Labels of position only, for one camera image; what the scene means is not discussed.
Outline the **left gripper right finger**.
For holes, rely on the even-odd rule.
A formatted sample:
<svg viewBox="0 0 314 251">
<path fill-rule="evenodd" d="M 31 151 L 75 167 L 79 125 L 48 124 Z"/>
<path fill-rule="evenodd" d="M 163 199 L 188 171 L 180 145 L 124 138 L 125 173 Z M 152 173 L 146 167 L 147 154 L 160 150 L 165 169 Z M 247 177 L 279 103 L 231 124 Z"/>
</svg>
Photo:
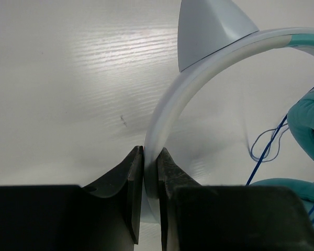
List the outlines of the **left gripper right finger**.
<svg viewBox="0 0 314 251">
<path fill-rule="evenodd" d="M 157 158 L 163 250 L 314 250 L 302 201 L 283 186 L 203 186 Z"/>
</svg>

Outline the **teal cat-ear headphones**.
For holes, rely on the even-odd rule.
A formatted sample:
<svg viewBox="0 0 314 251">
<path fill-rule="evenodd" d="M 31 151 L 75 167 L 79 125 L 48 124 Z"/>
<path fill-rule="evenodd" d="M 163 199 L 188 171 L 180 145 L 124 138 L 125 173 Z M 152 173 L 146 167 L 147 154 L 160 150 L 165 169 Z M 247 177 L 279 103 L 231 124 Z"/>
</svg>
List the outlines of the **teal cat-ear headphones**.
<svg viewBox="0 0 314 251">
<path fill-rule="evenodd" d="M 160 222 L 156 160 L 188 102 L 228 67 L 285 47 L 314 56 L 314 28 L 260 31 L 232 1 L 181 2 L 177 34 L 180 74 L 158 102 L 144 141 L 143 222 Z"/>
</svg>

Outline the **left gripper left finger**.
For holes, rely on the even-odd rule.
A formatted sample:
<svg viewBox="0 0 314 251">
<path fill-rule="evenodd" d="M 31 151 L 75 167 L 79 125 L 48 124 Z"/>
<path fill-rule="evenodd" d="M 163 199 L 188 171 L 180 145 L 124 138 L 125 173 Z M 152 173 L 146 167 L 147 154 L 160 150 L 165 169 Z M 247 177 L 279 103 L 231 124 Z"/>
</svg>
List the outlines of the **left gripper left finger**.
<svg viewBox="0 0 314 251">
<path fill-rule="evenodd" d="M 133 250 L 139 241 L 143 148 L 78 185 L 0 186 L 0 250 Z"/>
</svg>

